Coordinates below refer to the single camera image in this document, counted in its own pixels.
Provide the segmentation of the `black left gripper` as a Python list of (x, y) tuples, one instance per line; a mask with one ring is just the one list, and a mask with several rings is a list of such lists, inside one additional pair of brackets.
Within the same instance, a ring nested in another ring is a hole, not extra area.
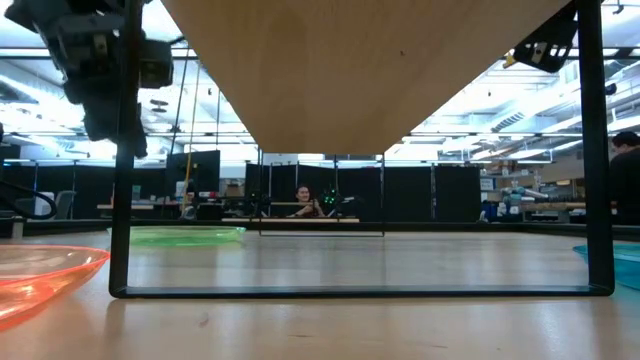
[[(116, 143), (122, 88), (119, 39), (125, 25), (124, 1), (15, 0), (4, 13), (8, 20), (38, 34), (71, 103), (82, 103), (83, 122), (91, 141)], [(126, 141), (136, 158), (147, 156), (146, 135), (136, 116), (128, 122)]]

